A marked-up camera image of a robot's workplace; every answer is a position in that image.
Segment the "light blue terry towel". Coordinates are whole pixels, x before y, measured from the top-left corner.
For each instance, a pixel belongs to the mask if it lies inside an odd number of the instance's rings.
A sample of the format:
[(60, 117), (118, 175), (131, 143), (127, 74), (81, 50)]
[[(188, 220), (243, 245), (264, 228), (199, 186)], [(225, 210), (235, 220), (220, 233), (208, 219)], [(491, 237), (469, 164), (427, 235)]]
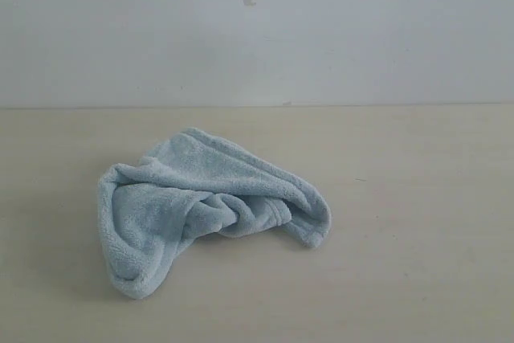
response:
[(332, 216), (316, 188), (239, 145), (186, 129), (136, 165), (112, 165), (97, 190), (100, 244), (112, 285), (151, 295), (195, 240), (280, 228), (319, 247)]

